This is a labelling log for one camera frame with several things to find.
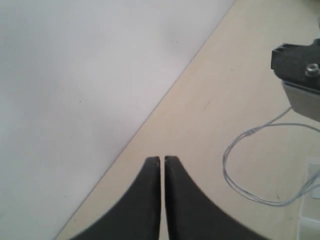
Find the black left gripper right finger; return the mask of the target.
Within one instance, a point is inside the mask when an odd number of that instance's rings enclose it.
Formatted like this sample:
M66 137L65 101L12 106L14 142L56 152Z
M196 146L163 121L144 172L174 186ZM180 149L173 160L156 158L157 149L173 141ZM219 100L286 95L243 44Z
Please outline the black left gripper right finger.
M180 159L164 158L170 240L251 240L253 233L220 210L195 184Z

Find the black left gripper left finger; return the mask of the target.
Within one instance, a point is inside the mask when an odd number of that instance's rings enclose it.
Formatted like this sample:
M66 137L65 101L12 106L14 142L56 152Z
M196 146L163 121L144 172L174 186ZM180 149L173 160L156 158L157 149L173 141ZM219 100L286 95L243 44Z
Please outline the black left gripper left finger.
M74 240L157 240L160 234L160 158L145 159L120 200Z

